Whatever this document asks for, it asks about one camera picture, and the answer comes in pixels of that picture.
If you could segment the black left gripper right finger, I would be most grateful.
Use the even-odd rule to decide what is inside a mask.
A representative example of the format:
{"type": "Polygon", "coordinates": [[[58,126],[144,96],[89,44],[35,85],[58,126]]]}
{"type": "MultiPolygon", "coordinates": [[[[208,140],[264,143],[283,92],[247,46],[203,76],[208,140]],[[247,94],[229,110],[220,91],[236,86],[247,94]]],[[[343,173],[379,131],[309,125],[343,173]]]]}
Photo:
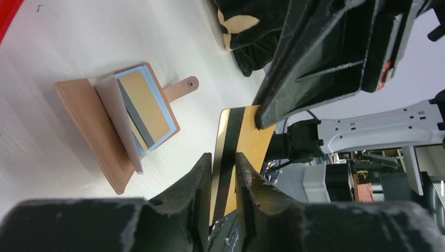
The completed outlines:
{"type": "Polygon", "coordinates": [[[444,251],[444,236],[414,202],[302,203],[240,153],[236,176],[241,251],[444,251]]]}

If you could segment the yellow credit card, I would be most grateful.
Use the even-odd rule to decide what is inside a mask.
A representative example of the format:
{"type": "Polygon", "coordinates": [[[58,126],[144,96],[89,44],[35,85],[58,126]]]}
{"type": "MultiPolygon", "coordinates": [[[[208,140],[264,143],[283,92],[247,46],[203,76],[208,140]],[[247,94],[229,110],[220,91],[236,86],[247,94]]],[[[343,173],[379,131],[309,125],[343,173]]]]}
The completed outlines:
{"type": "Polygon", "coordinates": [[[120,73],[116,79],[139,151],[152,152],[176,131],[170,111],[146,68],[120,73]]]}

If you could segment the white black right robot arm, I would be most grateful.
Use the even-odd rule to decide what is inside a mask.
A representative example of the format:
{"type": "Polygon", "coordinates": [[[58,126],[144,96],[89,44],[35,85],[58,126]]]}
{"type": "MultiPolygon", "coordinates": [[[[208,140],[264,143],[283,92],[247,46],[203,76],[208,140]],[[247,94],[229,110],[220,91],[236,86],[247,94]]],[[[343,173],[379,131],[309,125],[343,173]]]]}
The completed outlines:
{"type": "MultiPolygon", "coordinates": [[[[258,129],[393,76],[417,17],[433,10],[444,36],[444,1],[291,1],[271,67],[254,99],[258,129]]],[[[266,157],[307,162],[334,152],[444,145],[444,92],[400,109],[310,119],[272,137],[266,157]]]]}

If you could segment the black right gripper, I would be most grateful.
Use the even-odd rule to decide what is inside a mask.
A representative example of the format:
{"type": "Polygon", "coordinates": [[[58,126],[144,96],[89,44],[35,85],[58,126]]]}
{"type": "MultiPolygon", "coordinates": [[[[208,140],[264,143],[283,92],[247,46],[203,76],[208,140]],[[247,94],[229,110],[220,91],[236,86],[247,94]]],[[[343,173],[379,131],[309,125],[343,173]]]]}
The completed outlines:
{"type": "Polygon", "coordinates": [[[297,112],[382,89],[415,19],[435,1],[291,1],[255,97],[258,129],[297,112]]]}

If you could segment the red plastic bin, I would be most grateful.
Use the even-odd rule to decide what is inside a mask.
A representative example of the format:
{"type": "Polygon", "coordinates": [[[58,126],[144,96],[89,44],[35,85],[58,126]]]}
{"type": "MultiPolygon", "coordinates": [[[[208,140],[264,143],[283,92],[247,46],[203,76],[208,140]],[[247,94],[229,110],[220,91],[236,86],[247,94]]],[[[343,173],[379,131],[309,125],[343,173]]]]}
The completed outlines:
{"type": "Polygon", "coordinates": [[[3,41],[23,1],[24,0],[0,0],[0,42],[3,41]]]}

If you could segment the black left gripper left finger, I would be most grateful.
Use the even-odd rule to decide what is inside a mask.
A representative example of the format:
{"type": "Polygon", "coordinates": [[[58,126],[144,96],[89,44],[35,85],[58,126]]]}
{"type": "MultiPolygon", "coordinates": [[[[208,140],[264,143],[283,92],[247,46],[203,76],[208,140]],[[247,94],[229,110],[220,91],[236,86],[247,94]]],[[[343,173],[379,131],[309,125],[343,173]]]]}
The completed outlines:
{"type": "Polygon", "coordinates": [[[207,251],[212,156],[144,198],[33,199],[1,221],[1,251],[207,251]]]}

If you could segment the tan leather card holder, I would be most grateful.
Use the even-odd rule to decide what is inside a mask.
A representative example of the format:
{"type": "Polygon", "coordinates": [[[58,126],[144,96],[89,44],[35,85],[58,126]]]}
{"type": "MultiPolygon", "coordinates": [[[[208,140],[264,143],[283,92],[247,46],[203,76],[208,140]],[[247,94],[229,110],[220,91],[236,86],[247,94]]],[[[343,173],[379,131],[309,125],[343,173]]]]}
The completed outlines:
{"type": "Polygon", "coordinates": [[[199,81],[194,76],[163,88],[151,65],[142,62],[93,78],[54,84],[63,106],[87,141],[104,177],[118,195],[124,193],[133,174],[143,174],[141,161],[151,153],[139,151],[116,79],[116,75],[135,71],[139,67],[147,69],[147,75],[152,78],[170,111],[176,125],[170,139],[180,131],[171,103],[199,88],[199,81]]]}

